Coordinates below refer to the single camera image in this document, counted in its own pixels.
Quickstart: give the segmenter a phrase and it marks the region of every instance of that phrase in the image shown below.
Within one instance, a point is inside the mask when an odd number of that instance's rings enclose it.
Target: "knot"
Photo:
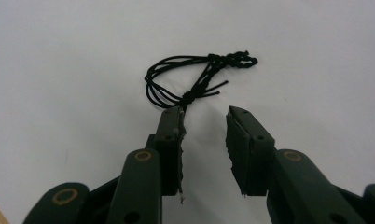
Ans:
[[[197,98],[197,93],[193,91],[187,91],[182,95],[182,99],[179,101],[180,105],[190,105]]]

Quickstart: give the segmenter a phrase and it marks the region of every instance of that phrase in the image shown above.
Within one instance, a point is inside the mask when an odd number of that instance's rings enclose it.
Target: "white background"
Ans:
[[[246,49],[259,63],[222,70],[221,94],[188,108],[186,200],[164,198],[163,223],[271,223],[229,169],[229,105],[332,183],[357,194],[375,183],[375,1],[0,1],[0,209],[22,223],[56,185],[118,176],[159,122],[152,64]],[[203,67],[157,81],[182,94]]]

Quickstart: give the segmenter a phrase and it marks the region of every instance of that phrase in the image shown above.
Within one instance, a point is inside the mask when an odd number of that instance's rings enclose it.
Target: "black knotted string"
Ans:
[[[165,88],[156,84],[153,79],[163,72],[168,70],[182,67],[186,65],[192,65],[197,63],[208,63],[204,71],[202,71],[199,79],[194,83],[190,91],[185,92],[182,97],[176,96],[175,94],[167,91]],[[160,62],[151,66],[146,73],[146,96],[150,102],[161,108],[170,108],[175,105],[183,107],[184,111],[187,110],[189,104],[191,104],[197,98],[208,97],[219,94],[219,91],[214,91],[217,88],[226,85],[228,81],[224,81],[212,88],[208,89],[211,78],[226,66],[236,68],[249,68],[257,64],[256,58],[249,57],[248,51],[236,52],[228,54],[226,56],[219,56],[216,54],[209,54],[207,57],[200,56],[174,56],[161,60]]]

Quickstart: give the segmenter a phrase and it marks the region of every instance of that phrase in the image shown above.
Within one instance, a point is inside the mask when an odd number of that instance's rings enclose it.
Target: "string loop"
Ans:
[[[201,73],[199,79],[194,83],[190,91],[185,92],[182,97],[177,96],[165,88],[155,83],[153,80],[161,73],[171,69],[182,67],[186,65],[207,63],[204,71]],[[146,73],[146,96],[150,102],[161,108],[170,108],[175,105],[183,107],[187,110],[188,105],[193,103],[197,98],[208,97],[219,94],[219,91],[214,91],[217,88],[228,84],[224,81],[210,89],[207,89],[211,78],[226,66],[236,68],[249,68],[257,64],[257,59],[249,57],[249,52],[238,51],[226,56],[219,56],[216,54],[209,54],[207,57],[200,56],[173,56],[161,60],[160,62],[151,66]]]

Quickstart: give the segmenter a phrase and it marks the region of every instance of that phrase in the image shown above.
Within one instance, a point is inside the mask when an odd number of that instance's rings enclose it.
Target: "white surface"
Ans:
[[[375,1],[0,1],[0,209],[21,223],[56,185],[119,175],[158,125],[152,64],[246,49],[258,65],[223,70],[221,94],[188,109],[186,200],[164,198],[163,223],[271,223],[229,169],[229,105],[334,184],[375,183]],[[183,93],[202,69],[158,82]]]

